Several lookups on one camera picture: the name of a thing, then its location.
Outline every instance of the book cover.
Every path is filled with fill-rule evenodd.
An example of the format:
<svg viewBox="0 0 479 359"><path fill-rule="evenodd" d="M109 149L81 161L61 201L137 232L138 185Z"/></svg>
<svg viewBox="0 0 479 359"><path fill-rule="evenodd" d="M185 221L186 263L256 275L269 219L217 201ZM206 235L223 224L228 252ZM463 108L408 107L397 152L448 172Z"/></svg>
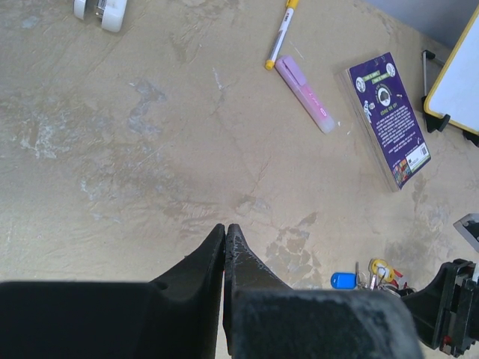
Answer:
<svg viewBox="0 0 479 359"><path fill-rule="evenodd" d="M382 154L401 189L431 159L396 64L388 52L349 69Z"/></svg>

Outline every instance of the yellow marker cap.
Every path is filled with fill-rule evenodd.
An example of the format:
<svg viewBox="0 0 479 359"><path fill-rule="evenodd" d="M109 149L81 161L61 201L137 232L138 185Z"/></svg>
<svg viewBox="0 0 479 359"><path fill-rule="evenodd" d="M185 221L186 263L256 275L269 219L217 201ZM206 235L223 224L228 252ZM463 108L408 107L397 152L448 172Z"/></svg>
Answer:
<svg viewBox="0 0 479 359"><path fill-rule="evenodd" d="M296 10L299 0L287 0L286 7L291 7L293 10Z"/></svg>
<svg viewBox="0 0 479 359"><path fill-rule="evenodd" d="M275 62L273 60L268 60L266 62L265 68L267 70L272 70L272 68L275 66Z"/></svg>

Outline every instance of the beige surface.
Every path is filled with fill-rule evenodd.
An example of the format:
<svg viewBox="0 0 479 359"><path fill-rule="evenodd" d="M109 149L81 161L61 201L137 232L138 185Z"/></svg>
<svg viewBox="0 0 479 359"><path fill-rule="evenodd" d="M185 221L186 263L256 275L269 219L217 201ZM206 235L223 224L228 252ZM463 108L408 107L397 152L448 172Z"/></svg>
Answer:
<svg viewBox="0 0 479 359"><path fill-rule="evenodd" d="M333 76L391 51L418 109L421 50L442 50L362 2L303 0L281 52L341 123L324 135L263 68L283 6L130 0L109 34L71 1L3 0L0 279L149 280L218 222L295 288L371 257L418 288L478 261L452 226L478 211L477 148L426 135L432 162L393 194Z"/></svg>

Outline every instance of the book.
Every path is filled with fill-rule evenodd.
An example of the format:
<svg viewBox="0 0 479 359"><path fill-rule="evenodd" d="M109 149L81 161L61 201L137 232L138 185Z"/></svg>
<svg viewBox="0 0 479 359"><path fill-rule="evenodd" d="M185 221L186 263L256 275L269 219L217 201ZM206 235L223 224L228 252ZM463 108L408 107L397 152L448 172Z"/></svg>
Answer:
<svg viewBox="0 0 479 359"><path fill-rule="evenodd" d="M340 75L391 189L403 186L430 160L430 151L390 52Z"/></svg>

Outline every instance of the astronaut illustration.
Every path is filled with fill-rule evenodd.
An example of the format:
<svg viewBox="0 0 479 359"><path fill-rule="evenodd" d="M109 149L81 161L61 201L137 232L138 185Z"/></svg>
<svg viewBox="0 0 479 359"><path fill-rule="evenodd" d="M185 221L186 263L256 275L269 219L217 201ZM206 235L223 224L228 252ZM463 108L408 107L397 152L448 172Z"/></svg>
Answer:
<svg viewBox="0 0 479 359"><path fill-rule="evenodd" d="M367 120L369 121L369 123L371 123L371 116L373 114L371 114L371 111L369 111L369 102L368 101L364 101L364 113L366 114L366 117L367 117Z"/></svg>

